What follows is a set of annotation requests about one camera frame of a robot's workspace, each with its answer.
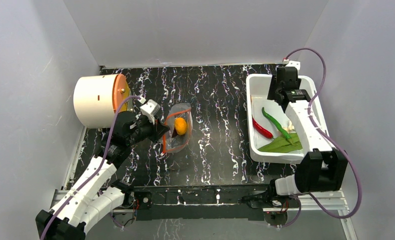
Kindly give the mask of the orange fruit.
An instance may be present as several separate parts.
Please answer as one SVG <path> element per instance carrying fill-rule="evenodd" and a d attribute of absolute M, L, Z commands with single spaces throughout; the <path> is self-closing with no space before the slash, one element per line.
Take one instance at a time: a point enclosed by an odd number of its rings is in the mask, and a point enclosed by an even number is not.
<path fill-rule="evenodd" d="M 178 135 L 183 136 L 188 131 L 187 121 L 182 117 L 177 117 L 174 120 L 174 126 L 177 130 Z"/>

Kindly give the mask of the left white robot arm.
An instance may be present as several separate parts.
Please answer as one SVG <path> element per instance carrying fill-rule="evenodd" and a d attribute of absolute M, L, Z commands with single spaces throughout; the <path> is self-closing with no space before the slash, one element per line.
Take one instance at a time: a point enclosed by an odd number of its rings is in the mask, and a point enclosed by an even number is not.
<path fill-rule="evenodd" d="M 102 185 L 116 173 L 131 148 L 146 139 L 159 141 L 170 127 L 154 115 L 117 113 L 102 140 L 102 152 L 90 161 L 74 186 L 50 210 L 41 210 L 36 226 L 41 240 L 84 240 L 87 233 L 117 207 L 135 202 L 133 187 L 115 182 L 102 194 Z"/>

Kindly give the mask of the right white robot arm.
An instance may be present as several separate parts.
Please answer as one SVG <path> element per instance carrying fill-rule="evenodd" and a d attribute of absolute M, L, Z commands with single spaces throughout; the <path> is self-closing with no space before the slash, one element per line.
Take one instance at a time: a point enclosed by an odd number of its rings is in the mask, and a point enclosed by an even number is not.
<path fill-rule="evenodd" d="M 328 141 L 311 108 L 309 91 L 301 88 L 301 78 L 293 66 L 281 66 L 272 78 L 268 96 L 278 103 L 295 127 L 303 159 L 295 174 L 278 178 L 267 193 L 267 201 L 280 207 L 287 196 L 312 192 L 338 191 L 348 165 L 345 156 Z"/>

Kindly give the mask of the green chili pepper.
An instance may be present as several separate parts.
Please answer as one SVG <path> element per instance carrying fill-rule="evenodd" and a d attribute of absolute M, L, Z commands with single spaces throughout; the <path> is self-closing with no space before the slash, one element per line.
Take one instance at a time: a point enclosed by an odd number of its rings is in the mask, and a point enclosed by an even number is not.
<path fill-rule="evenodd" d="M 289 132 L 287 132 L 285 129 L 283 129 L 282 125 L 273 116 L 271 116 L 269 113 L 267 113 L 265 111 L 264 107 L 261 108 L 261 112 L 262 112 L 263 116 L 266 119 L 268 119 L 276 127 L 276 129 L 281 133 L 281 135 L 286 140 L 289 140 L 292 138 L 292 136 L 289 134 Z"/>

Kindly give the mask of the dark red apple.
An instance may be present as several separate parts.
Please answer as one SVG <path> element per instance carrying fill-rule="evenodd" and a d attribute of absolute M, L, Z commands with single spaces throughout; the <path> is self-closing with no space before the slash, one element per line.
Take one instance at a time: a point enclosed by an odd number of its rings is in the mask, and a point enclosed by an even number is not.
<path fill-rule="evenodd" d="M 176 129 L 176 127 L 173 125 L 173 126 L 172 126 L 172 131 L 171 131 L 171 134 L 170 134 L 170 137 L 171 137 L 171 138 L 174 138 L 174 137 L 176 137 L 177 135 L 178 135 L 177 129 Z"/>

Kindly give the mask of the clear zip top bag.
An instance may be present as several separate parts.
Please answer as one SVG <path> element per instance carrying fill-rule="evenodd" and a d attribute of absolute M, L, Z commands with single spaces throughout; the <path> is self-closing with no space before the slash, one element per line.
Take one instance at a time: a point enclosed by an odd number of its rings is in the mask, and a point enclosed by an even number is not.
<path fill-rule="evenodd" d="M 177 153 L 188 144 L 193 129 L 191 109 L 191 104 L 187 102 L 175 104 L 170 109 L 164 123 L 169 131 L 162 138 L 165 154 Z"/>

